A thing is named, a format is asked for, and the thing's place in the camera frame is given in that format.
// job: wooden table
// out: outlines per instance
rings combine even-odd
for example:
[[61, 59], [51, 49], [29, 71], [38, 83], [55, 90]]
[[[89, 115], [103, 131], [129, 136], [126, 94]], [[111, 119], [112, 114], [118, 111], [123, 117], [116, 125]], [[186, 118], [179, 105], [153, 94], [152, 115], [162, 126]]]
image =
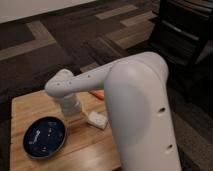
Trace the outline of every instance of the wooden table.
[[[106, 115], [104, 102], [89, 93], [78, 93], [85, 111]], [[22, 142], [27, 128], [44, 116], [56, 116], [68, 127], [64, 146], [54, 156], [34, 160], [25, 153]], [[36, 171], [109, 171], [120, 166], [118, 153], [108, 124], [104, 131], [88, 125], [82, 114], [64, 118], [59, 105], [44, 91], [13, 99], [11, 125], [11, 170]]]

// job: small white block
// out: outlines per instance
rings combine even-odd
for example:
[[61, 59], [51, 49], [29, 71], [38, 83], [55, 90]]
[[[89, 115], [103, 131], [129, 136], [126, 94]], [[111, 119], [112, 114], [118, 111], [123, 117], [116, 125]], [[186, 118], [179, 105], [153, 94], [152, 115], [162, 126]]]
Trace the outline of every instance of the small white block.
[[108, 120], [106, 116], [93, 111], [88, 115], [87, 122], [97, 128], [104, 130]]

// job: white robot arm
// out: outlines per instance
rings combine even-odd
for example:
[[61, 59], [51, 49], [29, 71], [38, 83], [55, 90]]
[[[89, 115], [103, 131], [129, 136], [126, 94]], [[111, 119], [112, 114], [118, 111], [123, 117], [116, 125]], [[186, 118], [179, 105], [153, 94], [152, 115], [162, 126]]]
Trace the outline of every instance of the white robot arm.
[[168, 69], [159, 55], [137, 54], [76, 77], [63, 72], [45, 85], [54, 98], [104, 89], [123, 170], [181, 170], [166, 93]]

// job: blue bowl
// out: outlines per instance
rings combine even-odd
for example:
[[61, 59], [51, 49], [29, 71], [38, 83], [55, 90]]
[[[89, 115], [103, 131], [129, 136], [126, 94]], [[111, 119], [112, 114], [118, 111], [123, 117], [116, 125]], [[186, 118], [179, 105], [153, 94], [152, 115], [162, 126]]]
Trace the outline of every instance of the blue bowl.
[[35, 159], [52, 156], [63, 145], [66, 137], [64, 123], [56, 117], [44, 117], [35, 121], [26, 131], [23, 147]]

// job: white object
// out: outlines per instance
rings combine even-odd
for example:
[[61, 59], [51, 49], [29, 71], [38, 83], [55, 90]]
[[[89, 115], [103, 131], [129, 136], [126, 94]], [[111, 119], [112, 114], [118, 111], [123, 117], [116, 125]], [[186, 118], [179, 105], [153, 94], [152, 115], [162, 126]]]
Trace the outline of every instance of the white object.
[[55, 98], [104, 88], [112, 133], [125, 171], [180, 171], [166, 81], [168, 68], [156, 53], [123, 58], [60, 82], [50, 79]]
[[104, 130], [108, 120], [106, 116], [93, 111], [88, 115], [87, 122], [97, 128]]

